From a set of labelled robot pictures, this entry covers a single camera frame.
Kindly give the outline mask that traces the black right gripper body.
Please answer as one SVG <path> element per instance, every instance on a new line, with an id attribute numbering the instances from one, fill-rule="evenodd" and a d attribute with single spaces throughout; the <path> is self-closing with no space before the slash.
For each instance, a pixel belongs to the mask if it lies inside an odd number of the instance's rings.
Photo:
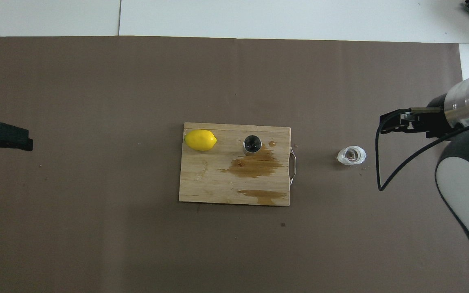
<path id="1" fill-rule="evenodd" d="M 444 111 L 446 94 L 432 99 L 425 107 L 411 107 L 410 115 L 414 120 L 410 122 L 409 133 L 423 133 L 426 138 L 441 138 L 453 129 Z"/>

